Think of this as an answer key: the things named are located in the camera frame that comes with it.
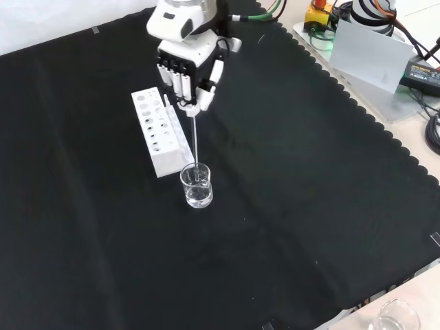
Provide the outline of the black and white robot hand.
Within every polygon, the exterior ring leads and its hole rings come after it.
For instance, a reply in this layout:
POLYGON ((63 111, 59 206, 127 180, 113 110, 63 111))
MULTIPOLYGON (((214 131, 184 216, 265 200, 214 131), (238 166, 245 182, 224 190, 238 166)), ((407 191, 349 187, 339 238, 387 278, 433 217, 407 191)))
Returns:
POLYGON ((207 111, 223 75, 226 57, 241 49, 238 38, 218 36, 208 30, 181 43, 161 41, 157 69, 165 91, 190 118, 207 111))

